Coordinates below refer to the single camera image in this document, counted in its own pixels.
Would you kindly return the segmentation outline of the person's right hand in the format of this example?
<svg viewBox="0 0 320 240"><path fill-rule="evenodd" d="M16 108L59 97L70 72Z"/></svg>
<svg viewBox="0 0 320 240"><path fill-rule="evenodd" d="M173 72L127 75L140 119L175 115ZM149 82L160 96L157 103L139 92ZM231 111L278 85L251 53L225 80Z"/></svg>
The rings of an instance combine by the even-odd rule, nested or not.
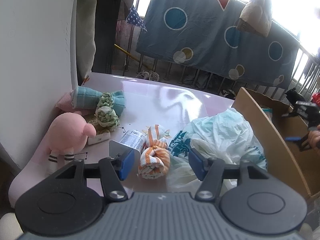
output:
<svg viewBox="0 0 320 240"><path fill-rule="evenodd" d="M309 145L316 150L319 150L320 131L310 131L308 135Z"/></svg>

